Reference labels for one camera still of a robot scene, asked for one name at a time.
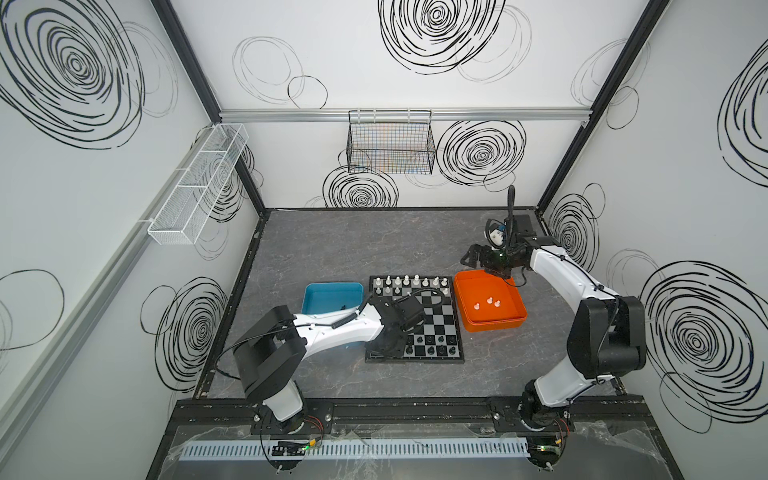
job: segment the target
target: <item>black circle drawing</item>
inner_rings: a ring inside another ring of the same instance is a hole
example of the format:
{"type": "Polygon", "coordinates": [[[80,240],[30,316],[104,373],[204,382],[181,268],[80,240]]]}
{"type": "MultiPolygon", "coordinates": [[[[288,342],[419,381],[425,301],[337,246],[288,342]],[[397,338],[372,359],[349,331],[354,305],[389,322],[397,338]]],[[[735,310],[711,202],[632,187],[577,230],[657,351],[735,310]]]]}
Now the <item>black circle drawing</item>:
{"type": "Polygon", "coordinates": [[[637,90],[625,85],[618,89],[614,100],[608,105],[605,111],[605,123],[611,130],[621,130],[629,125],[637,116],[637,110],[640,108],[640,95],[637,90]]]}
{"type": "Polygon", "coordinates": [[[0,98],[41,132],[72,147],[124,145],[141,122],[144,73],[102,0],[3,2],[0,98]]]}
{"type": "Polygon", "coordinates": [[[653,273],[641,301],[648,358],[675,420],[705,433],[712,419],[749,423],[768,413],[764,298],[721,266],[683,260],[653,273]]]}
{"type": "Polygon", "coordinates": [[[761,187],[768,187],[768,41],[752,55],[728,88],[717,115],[717,144],[728,167],[761,187]]]}
{"type": "Polygon", "coordinates": [[[576,263],[592,271],[600,253],[600,230],[589,200],[579,194],[565,195],[554,206],[549,225],[552,235],[576,263]]]}
{"type": "Polygon", "coordinates": [[[379,0],[382,40],[392,58],[409,70],[443,73],[471,60],[488,44],[502,16],[498,4],[496,0],[379,0]]]}
{"type": "Polygon", "coordinates": [[[206,222],[194,248],[203,260],[215,260],[224,253],[229,239],[230,225],[228,222],[206,222]]]}
{"type": "Polygon", "coordinates": [[[123,22],[123,27],[136,48],[144,73],[143,111],[151,117],[164,117],[176,109],[179,98],[179,74],[172,50],[141,24],[123,22]]]}
{"type": "MultiPolygon", "coordinates": [[[[592,106],[594,99],[598,96],[600,89],[603,88],[605,79],[608,77],[608,74],[611,73],[611,69],[626,43],[626,38],[612,41],[590,55],[590,57],[581,64],[581,67],[578,69],[571,82],[571,96],[577,103],[584,105],[585,107],[592,106]]],[[[637,55],[629,72],[624,76],[624,81],[621,82],[619,90],[611,100],[612,104],[621,104],[626,100],[631,92],[622,91],[621,87],[636,87],[637,83],[643,77],[649,59],[650,44],[646,42],[640,50],[640,53],[637,55]]]]}
{"type": "Polygon", "coordinates": [[[399,191],[389,175],[353,165],[334,168],[323,181],[323,199],[333,208],[397,207],[399,191]]]}
{"type": "Polygon", "coordinates": [[[531,21],[512,5],[497,5],[502,10],[498,29],[477,55],[458,66],[467,80],[491,83],[511,74],[531,50],[531,21]]]}
{"type": "Polygon", "coordinates": [[[621,295],[640,298],[645,280],[659,270],[656,261],[647,253],[625,248],[608,260],[605,283],[621,295]]]}
{"type": "Polygon", "coordinates": [[[0,372],[8,352],[40,343],[56,330],[64,305],[64,288],[47,270],[16,270],[0,277],[0,372]]]}
{"type": "Polygon", "coordinates": [[[328,101],[326,86],[304,74],[299,56],[280,38],[242,40],[232,54],[232,69],[237,83],[261,101],[299,108],[322,108],[328,101]]]}
{"type": "Polygon", "coordinates": [[[298,108],[323,108],[328,101],[328,89],[312,75],[293,77],[288,82],[288,98],[298,108]],[[296,93],[301,84],[301,93],[296,93]]]}
{"type": "Polygon", "coordinates": [[[470,187],[504,183],[525,154],[525,129],[519,121],[457,121],[440,137],[440,172],[470,187]]]}
{"type": "Polygon", "coordinates": [[[147,295],[139,323],[155,338],[155,369],[167,388],[178,392],[194,389],[226,308],[226,293],[205,276],[178,291],[161,285],[147,295]]]}

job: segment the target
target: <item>floor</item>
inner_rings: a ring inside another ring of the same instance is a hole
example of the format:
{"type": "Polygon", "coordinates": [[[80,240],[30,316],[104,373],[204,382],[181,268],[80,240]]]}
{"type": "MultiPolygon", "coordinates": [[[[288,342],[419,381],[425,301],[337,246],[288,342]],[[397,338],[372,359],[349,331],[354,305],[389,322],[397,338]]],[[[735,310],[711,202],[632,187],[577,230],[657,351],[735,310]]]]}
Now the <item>floor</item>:
{"type": "MultiPolygon", "coordinates": [[[[483,243],[486,218],[503,211],[275,211],[263,232],[248,284],[227,338],[229,346],[269,309],[298,313],[309,283],[360,282],[384,272],[454,275],[472,243],[483,243]]],[[[294,374],[304,396],[516,396],[565,355],[574,313],[542,277],[526,272],[520,294],[528,319],[517,329],[469,333],[465,363],[365,363],[363,344],[340,346],[302,361],[294,374]]],[[[515,282],[520,283],[519,269],[515,282]]],[[[236,372],[231,354],[219,363],[236,372]]],[[[589,394],[607,395],[609,385],[589,394]]],[[[239,381],[217,375],[209,398],[242,398],[239,381]]]]}

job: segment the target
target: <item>blue plastic bin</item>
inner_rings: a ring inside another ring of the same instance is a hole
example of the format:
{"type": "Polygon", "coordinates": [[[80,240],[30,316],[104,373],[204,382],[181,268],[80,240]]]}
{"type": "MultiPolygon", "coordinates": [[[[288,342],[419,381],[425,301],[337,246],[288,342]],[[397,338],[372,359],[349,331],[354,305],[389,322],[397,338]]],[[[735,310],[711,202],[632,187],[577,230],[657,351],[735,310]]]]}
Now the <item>blue plastic bin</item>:
{"type": "Polygon", "coordinates": [[[362,292],[361,283],[310,283],[304,291],[301,313],[318,315],[358,306],[362,292]]]}

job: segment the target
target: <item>orange tray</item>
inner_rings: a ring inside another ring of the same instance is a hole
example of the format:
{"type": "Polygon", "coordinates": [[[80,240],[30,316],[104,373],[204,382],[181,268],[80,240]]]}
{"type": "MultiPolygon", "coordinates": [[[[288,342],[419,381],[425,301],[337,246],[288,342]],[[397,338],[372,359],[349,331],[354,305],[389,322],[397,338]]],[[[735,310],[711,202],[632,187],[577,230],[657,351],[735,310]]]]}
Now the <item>orange tray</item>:
{"type": "Polygon", "coordinates": [[[517,328],[528,318],[523,299],[513,286],[515,281],[509,279],[507,282],[511,285],[483,270],[459,272],[454,276],[453,290],[468,332],[517,328]],[[489,297],[502,304],[489,305],[489,297]],[[475,310],[476,303],[480,304],[480,310],[475,310]]]}

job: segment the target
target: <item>wire basket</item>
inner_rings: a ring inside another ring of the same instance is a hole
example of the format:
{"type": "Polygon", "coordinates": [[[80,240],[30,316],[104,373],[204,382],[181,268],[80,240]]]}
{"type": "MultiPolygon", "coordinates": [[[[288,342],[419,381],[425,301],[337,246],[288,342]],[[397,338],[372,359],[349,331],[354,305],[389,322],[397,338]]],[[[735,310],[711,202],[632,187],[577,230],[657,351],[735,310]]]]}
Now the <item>wire basket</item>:
{"type": "Polygon", "coordinates": [[[436,155],[431,111],[349,111],[350,173],[370,168],[385,174],[430,175],[436,155]]]}
{"type": "Polygon", "coordinates": [[[160,245],[197,242],[247,140],[242,124],[218,124],[211,129],[147,229],[155,241],[160,245]]]}

